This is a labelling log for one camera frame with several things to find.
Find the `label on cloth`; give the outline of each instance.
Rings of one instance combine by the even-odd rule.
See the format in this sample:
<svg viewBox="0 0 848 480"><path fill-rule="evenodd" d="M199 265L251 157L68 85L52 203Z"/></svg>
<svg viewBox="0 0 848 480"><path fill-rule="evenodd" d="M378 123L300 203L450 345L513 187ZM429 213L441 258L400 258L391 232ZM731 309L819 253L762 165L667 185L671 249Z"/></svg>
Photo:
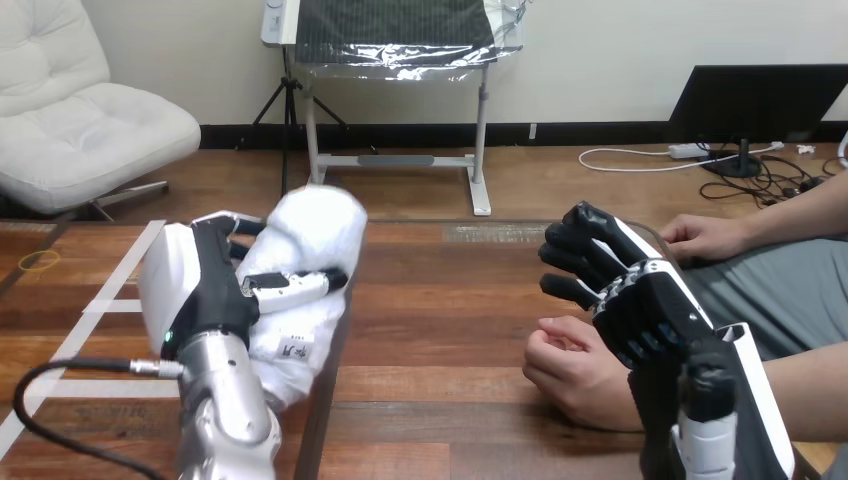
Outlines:
<svg viewBox="0 0 848 480"><path fill-rule="evenodd" d="M312 333L285 334L277 347L277 358L293 358L307 361L315 345L315 335Z"/></svg>

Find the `white wall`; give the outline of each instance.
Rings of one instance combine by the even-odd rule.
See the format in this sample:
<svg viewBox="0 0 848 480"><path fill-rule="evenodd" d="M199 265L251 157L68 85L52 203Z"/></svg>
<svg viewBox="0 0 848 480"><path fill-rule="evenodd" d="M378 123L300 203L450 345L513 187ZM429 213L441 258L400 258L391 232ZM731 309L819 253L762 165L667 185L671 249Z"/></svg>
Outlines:
<svg viewBox="0 0 848 480"><path fill-rule="evenodd" d="M252 122L279 83L262 0L83 3L113 81L202 124ZM492 122L667 120L696 64L848 62L846 0L535 0L524 27L524 51L492 71ZM464 123L475 80L324 80L316 93L350 123ZM848 120L848 93L825 118Z"/></svg>

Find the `white cushion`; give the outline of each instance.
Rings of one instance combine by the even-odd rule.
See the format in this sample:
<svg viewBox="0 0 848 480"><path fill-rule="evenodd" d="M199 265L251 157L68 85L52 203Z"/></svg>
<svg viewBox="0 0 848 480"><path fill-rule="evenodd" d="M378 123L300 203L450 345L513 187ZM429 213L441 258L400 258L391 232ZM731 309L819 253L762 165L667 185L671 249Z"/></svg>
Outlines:
<svg viewBox="0 0 848 480"><path fill-rule="evenodd" d="M111 83L0 118L0 193L54 213L194 152L200 128L152 93Z"/></svg>
<svg viewBox="0 0 848 480"><path fill-rule="evenodd" d="M109 81L79 0L0 0L0 117Z"/></svg>

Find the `black baseboard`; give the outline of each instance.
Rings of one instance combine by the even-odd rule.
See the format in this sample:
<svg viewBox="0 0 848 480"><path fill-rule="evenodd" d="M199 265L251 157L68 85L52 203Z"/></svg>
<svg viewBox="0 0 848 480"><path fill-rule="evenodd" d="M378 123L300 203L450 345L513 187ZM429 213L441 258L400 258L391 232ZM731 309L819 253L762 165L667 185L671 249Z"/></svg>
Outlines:
<svg viewBox="0 0 848 480"><path fill-rule="evenodd" d="M201 125L200 148L274 150L282 147L282 125ZM809 143L839 142L848 121L822 122ZM429 125L318 125L322 150L377 148L473 147L474 124ZM540 123L530 139L529 123L492 123L486 130L487 146L634 145L668 143L667 122ZM674 139L675 142L694 141ZM292 132L293 150L306 149L301 125Z"/></svg>

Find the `computer monitor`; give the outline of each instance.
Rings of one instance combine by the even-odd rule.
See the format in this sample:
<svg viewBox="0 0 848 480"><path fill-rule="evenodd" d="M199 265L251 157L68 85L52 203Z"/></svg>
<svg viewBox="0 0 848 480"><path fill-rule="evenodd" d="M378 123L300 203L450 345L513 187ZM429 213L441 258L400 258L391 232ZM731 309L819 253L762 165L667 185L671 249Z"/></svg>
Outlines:
<svg viewBox="0 0 848 480"><path fill-rule="evenodd" d="M750 142L800 142L848 84L848 65L696 66L669 120L672 142L739 145L739 157L706 164L729 177L758 175Z"/></svg>

